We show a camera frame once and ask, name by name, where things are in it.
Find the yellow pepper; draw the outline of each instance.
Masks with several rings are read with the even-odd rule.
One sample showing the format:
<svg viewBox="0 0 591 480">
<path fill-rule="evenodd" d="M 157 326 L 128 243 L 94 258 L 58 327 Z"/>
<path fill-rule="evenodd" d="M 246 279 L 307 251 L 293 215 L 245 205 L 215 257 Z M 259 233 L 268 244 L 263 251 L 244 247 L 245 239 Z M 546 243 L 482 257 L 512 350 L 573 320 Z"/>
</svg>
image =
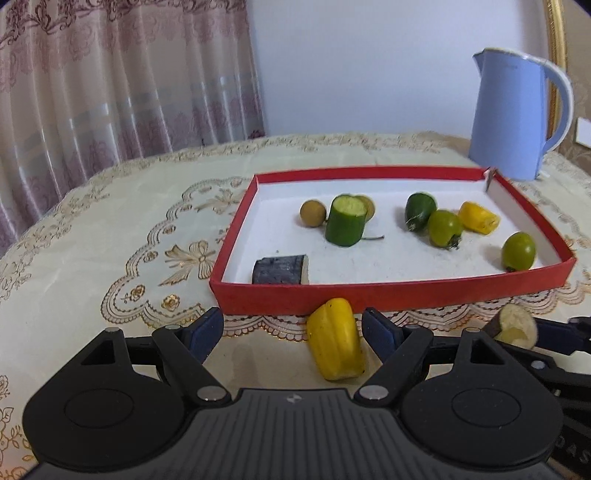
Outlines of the yellow pepper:
<svg viewBox="0 0 591 480">
<path fill-rule="evenodd" d="M 312 355 L 325 379 L 341 380 L 363 373 L 359 333 L 347 300 L 326 302 L 308 317 L 306 328 Z"/>
<path fill-rule="evenodd" d="M 494 232 L 501 222 L 498 215 L 486 210 L 474 202 L 464 202 L 458 217 L 468 230 L 472 230 L 482 235 L 488 235 Z"/>
</svg>

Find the kettle spout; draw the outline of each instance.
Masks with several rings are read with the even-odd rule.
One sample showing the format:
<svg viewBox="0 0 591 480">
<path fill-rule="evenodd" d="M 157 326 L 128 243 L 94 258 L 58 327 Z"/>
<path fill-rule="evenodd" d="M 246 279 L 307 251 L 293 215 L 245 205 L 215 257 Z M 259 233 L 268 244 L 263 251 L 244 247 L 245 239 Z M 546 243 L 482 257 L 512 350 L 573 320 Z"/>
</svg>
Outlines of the kettle spout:
<svg viewBox="0 0 591 480">
<path fill-rule="evenodd" d="M 472 56 L 472 58 L 476 62 L 476 65 L 478 66 L 478 70 L 479 70 L 480 74 L 482 75 L 482 65 L 484 64 L 484 51 L 480 51 L 478 53 L 475 53 Z"/>
</svg>

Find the wall outlet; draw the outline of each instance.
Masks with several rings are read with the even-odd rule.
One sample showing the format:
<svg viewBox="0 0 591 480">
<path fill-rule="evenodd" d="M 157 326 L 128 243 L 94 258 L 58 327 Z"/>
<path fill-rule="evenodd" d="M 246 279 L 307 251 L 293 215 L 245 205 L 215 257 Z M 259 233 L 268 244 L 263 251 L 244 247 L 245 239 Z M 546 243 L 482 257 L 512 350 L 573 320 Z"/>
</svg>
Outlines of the wall outlet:
<svg viewBox="0 0 591 480">
<path fill-rule="evenodd" d="M 574 141 L 587 148 L 591 148 L 591 120 L 580 116 L 577 118 L 577 132 Z"/>
</svg>

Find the table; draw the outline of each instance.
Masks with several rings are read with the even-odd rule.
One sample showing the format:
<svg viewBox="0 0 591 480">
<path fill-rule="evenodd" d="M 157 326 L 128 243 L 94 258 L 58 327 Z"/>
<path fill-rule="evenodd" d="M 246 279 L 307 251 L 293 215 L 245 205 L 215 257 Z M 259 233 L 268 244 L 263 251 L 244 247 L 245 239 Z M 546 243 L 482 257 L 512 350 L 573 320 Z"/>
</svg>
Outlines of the table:
<svg viewBox="0 0 591 480">
<path fill-rule="evenodd" d="M 21 428 L 28 398 L 102 329 L 116 324 L 126 336 L 149 335 L 215 305 L 207 278 L 254 173 L 473 165 L 466 151 L 467 141 L 432 132 L 260 138 L 132 160 L 70 192 L 0 261 L 0 478 L 19 478 L 34 465 Z M 546 156 L 543 169 L 541 180 L 517 185 L 576 253 L 569 283 L 514 299 L 393 312 L 392 321 L 458 335 L 482 326 L 510 300 L 554 320 L 590 313 L 591 177 L 556 153 Z M 239 387 L 330 386 L 305 335 L 299 317 L 228 317 L 206 367 L 233 394 Z M 591 373 L 586 353 L 555 357 L 564 368 Z M 371 351 L 368 358 L 364 376 L 343 384 L 351 391 L 379 365 Z"/>
</svg>

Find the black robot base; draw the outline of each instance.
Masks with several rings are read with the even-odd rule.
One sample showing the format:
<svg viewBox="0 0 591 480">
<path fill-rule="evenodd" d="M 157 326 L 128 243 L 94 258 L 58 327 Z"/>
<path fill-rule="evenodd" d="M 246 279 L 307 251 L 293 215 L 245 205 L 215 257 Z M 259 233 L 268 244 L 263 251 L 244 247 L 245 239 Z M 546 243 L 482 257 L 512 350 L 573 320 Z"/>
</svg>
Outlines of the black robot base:
<svg viewBox="0 0 591 480">
<path fill-rule="evenodd" d="M 591 321 L 537 319 L 538 345 L 589 350 Z M 210 309 L 188 327 L 97 335 L 33 395 L 27 480 L 561 478 L 591 474 L 591 378 L 482 332 L 437 337 L 375 309 L 362 333 L 383 362 L 352 398 L 242 389 L 202 366 L 223 333 Z M 451 371 L 425 380 L 429 366 Z M 161 381 L 133 365 L 155 365 Z"/>
</svg>

